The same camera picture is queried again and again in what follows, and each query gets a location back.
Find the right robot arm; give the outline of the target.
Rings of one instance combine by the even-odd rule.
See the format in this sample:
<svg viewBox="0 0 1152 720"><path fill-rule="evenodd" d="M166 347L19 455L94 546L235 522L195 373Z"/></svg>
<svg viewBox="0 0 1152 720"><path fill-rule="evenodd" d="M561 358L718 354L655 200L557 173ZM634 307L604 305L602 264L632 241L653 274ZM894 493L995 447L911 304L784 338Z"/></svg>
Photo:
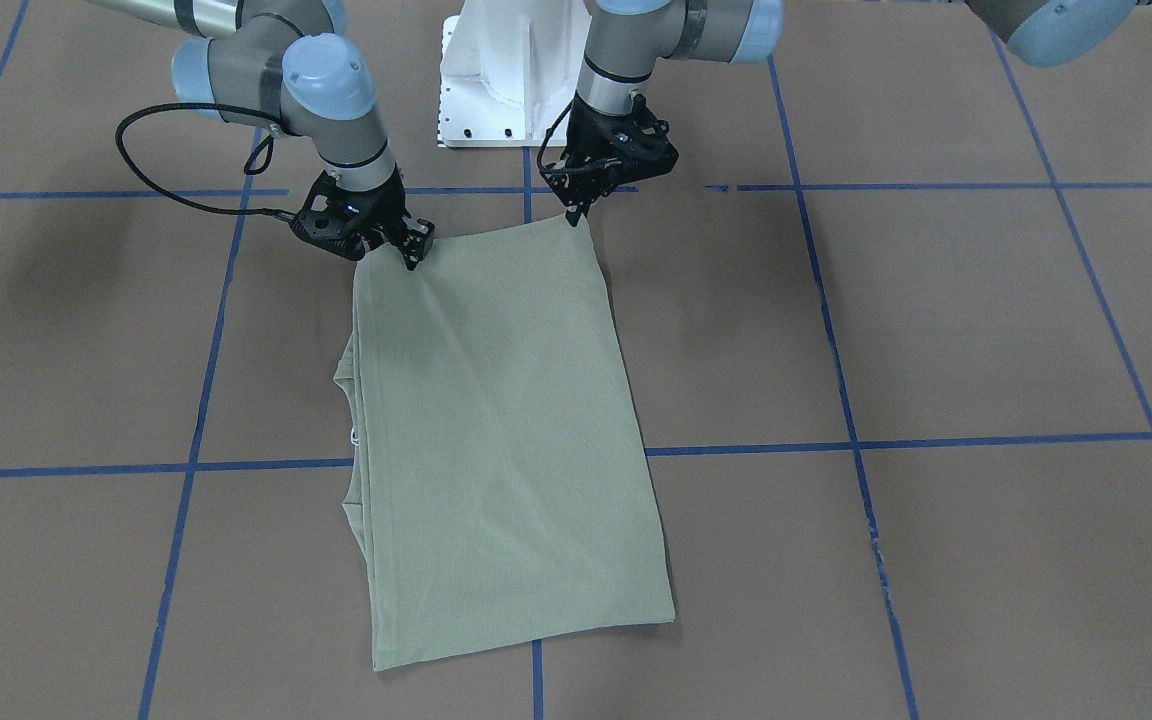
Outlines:
<svg viewBox="0 0 1152 720"><path fill-rule="evenodd" d="M429 255L433 223L406 206L401 169L364 54L346 36L340 1L109 1L108 9L179 29L172 60L177 100L134 111L116 127L119 154L132 123L169 111L262 129L247 176L268 169L274 142L305 137L323 169L301 209L255 209L301 241L356 263L394 247L408 270Z"/></svg>

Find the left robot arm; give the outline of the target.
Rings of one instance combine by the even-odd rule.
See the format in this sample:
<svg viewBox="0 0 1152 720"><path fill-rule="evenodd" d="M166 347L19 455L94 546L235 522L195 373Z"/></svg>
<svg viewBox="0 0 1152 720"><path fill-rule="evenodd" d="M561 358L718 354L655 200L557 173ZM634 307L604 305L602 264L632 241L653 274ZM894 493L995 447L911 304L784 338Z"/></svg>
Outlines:
<svg viewBox="0 0 1152 720"><path fill-rule="evenodd" d="M599 1L591 13L573 99L558 115L558 161L536 162L577 225L617 188L666 176L679 151L646 104L659 60L756 63L780 41L782 1Z"/></svg>

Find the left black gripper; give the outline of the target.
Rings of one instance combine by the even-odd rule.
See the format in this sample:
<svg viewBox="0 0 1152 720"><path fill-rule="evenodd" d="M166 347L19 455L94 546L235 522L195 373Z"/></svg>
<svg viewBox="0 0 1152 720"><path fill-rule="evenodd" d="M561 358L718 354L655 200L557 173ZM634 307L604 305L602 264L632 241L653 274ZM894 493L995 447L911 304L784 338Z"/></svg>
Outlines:
<svg viewBox="0 0 1152 720"><path fill-rule="evenodd" d="M566 145L559 160L541 161L558 124L566 120ZM666 176L676 167L679 150L668 138L669 123L647 108L641 92L630 94L626 115L607 115L579 96L550 126L541 141L536 169L564 206L564 219L579 227L594 200L617 187Z"/></svg>

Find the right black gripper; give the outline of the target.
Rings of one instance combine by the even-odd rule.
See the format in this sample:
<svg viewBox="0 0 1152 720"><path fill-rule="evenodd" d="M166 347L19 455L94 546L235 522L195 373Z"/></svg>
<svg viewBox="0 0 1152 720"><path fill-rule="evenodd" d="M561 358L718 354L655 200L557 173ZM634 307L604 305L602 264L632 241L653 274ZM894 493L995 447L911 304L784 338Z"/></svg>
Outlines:
<svg viewBox="0 0 1152 720"><path fill-rule="evenodd" d="M344 190L338 179L321 172L289 225L297 238L353 263L388 243L396 247L408 272L429 255L435 229L406 209L399 170L367 191Z"/></svg>

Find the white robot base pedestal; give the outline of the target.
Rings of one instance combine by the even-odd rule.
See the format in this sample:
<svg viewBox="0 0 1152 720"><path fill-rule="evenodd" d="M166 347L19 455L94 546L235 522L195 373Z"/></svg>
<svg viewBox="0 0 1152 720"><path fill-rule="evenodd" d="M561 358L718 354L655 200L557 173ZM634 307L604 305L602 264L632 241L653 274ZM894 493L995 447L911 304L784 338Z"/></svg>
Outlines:
<svg viewBox="0 0 1152 720"><path fill-rule="evenodd" d="M444 20L438 142L561 146L591 14L584 1L467 1Z"/></svg>

